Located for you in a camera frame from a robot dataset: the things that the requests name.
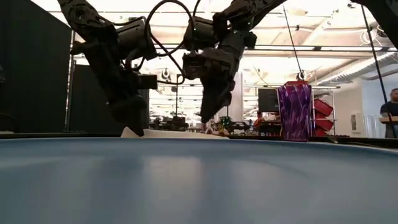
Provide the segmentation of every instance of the black curtain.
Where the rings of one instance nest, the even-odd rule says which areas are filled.
[[[141,91],[149,102],[149,90]],[[114,121],[106,105],[106,97],[91,68],[76,65],[73,72],[69,131],[87,133],[122,133],[123,126]],[[149,125],[149,109],[142,117]]]
[[[0,10],[0,112],[23,133],[63,131],[70,28],[30,0],[0,1]]]

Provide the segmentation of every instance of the person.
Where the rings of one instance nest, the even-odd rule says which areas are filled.
[[[398,88],[391,91],[390,97],[391,100],[387,104],[383,104],[380,108],[380,114],[383,117],[388,117],[388,114],[398,116]],[[393,128],[395,129],[396,137],[398,137],[398,124],[393,123],[386,126],[386,138],[394,138]]]

